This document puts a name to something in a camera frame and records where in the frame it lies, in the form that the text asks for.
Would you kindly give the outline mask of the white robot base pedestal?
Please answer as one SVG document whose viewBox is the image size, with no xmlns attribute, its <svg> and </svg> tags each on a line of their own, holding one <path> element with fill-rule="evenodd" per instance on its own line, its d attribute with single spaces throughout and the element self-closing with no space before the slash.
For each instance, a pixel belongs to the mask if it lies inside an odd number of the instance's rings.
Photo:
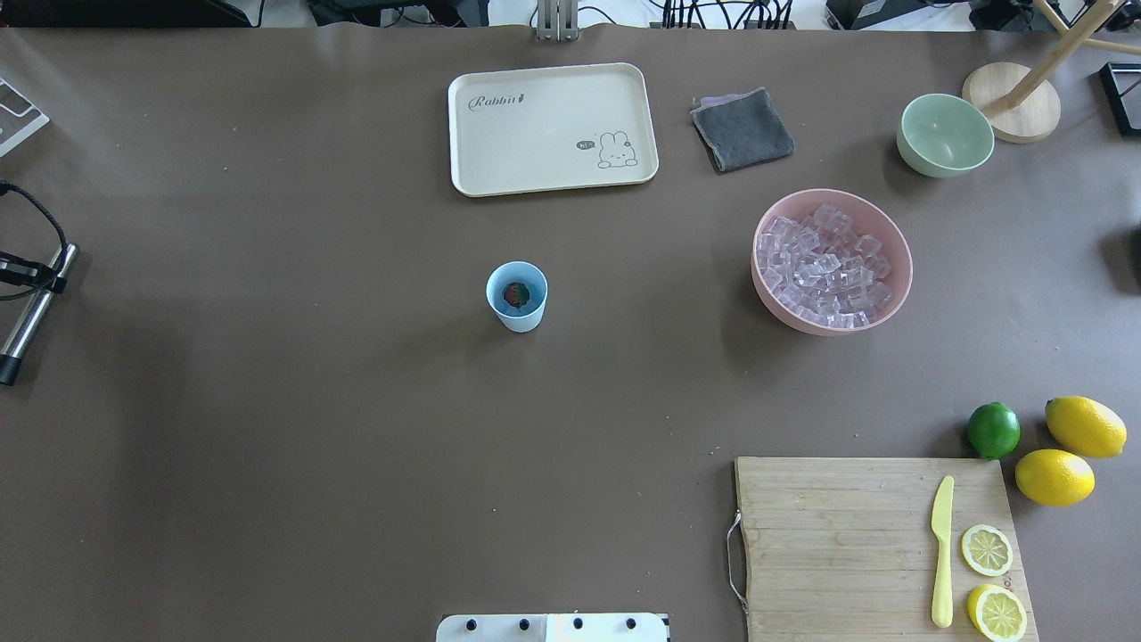
<svg viewBox="0 0 1141 642">
<path fill-rule="evenodd" d="M 453 613 L 436 641 L 669 641 L 666 613 Z"/>
</svg>

